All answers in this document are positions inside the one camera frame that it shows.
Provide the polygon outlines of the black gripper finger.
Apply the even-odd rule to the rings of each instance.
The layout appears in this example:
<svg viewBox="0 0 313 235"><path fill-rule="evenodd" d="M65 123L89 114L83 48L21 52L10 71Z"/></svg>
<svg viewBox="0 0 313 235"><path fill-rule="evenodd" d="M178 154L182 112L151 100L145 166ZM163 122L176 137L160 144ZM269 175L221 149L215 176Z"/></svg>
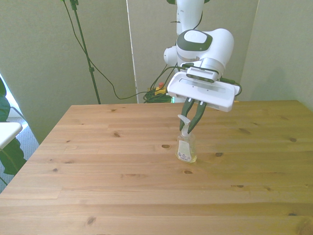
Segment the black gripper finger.
<svg viewBox="0 0 313 235"><path fill-rule="evenodd" d="M193 117L193 119L190 121L189 127L188 127L188 134L192 132L192 130L195 128L195 126L200 121L203 113L205 112L205 108L207 106L206 102L200 101L197 106L196 114Z"/></svg>
<svg viewBox="0 0 313 235"><path fill-rule="evenodd" d="M184 116L185 118L187 117L188 112L190 111L190 109L192 108L194 104L194 100L191 98L187 98L184 102L183 108L182 108L182 112L181 115ZM179 124L179 130L181 131L184 127L184 121L181 120L180 124Z"/></svg>

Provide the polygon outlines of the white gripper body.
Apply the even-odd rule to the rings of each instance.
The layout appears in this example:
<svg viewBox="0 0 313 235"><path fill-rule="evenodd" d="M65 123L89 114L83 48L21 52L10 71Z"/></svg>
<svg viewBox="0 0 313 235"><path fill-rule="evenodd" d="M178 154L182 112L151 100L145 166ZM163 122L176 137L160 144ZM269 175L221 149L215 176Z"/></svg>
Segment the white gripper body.
<svg viewBox="0 0 313 235"><path fill-rule="evenodd" d="M170 96L203 101L211 108L229 112L240 87L220 81L209 83L189 78L184 72L178 72L169 82L167 91Z"/></svg>

